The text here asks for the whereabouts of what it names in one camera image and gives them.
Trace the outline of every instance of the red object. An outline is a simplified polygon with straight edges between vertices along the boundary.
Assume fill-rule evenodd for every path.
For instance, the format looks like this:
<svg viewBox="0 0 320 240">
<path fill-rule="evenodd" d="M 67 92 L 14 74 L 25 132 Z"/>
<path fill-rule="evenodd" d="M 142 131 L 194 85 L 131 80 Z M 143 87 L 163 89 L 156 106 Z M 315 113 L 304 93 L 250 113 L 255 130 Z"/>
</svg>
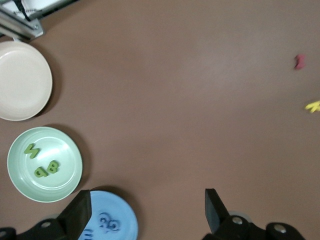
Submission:
<svg viewBox="0 0 320 240">
<path fill-rule="evenodd" d="M 306 55 L 303 55 L 303 54 L 298 54 L 295 57 L 295 60 L 296 60 L 296 65 L 294 67 L 295 69 L 297 69 L 297 70 L 303 69 L 306 66 L 305 57 L 306 57 Z"/>
</svg>

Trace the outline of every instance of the metal frame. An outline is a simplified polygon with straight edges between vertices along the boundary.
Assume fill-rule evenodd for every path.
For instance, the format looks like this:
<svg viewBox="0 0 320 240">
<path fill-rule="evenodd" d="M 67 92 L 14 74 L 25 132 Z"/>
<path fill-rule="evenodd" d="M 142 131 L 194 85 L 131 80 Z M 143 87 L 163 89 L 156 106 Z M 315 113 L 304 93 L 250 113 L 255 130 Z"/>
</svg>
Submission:
<svg viewBox="0 0 320 240">
<path fill-rule="evenodd" d="M 38 19 L 27 21 L 0 5 L 0 33 L 28 42 L 42 36 L 45 31 Z"/>
</svg>

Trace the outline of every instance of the green plate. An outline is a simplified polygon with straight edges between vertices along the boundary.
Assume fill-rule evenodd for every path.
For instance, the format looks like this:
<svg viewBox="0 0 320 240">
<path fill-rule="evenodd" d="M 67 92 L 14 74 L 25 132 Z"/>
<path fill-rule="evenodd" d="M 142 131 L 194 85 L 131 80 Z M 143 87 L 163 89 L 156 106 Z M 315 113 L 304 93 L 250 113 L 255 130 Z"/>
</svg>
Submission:
<svg viewBox="0 0 320 240">
<path fill-rule="evenodd" d="M 83 165 L 79 149 L 68 135 L 42 126 L 16 138 L 8 153 L 7 168 L 20 193 L 37 202 L 52 203 L 76 189 Z"/>
</svg>

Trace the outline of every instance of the tabletop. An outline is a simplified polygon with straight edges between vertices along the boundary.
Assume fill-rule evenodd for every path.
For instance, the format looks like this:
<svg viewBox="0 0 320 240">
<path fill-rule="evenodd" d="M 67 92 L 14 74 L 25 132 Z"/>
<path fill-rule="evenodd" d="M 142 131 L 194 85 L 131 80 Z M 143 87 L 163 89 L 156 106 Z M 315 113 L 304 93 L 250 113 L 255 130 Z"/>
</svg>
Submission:
<svg viewBox="0 0 320 240">
<path fill-rule="evenodd" d="M 320 235 L 320 1 L 80 0 L 29 44 L 53 76 L 35 117 L 0 119 L 0 226 L 26 231 L 81 189 L 132 206 L 139 240 L 200 240 L 205 188 L 261 228 Z M 294 69 L 305 54 L 305 67 Z M 39 203 L 7 171 L 16 137 L 54 127 L 77 144 L 73 194 Z"/>
</svg>

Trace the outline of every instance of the black cable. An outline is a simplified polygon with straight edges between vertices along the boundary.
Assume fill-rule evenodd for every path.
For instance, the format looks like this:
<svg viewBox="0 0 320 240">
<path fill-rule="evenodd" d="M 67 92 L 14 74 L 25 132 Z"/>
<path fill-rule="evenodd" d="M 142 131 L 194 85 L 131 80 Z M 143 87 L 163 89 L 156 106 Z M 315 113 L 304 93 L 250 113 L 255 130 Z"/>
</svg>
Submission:
<svg viewBox="0 0 320 240">
<path fill-rule="evenodd" d="M 13 0 L 16 7 L 18 8 L 19 11 L 21 11 L 21 13 L 24 15 L 25 19 L 30 22 L 30 18 L 28 17 L 27 13 L 26 13 L 26 10 L 25 10 L 25 7 L 23 6 L 22 4 L 22 0 Z"/>
</svg>

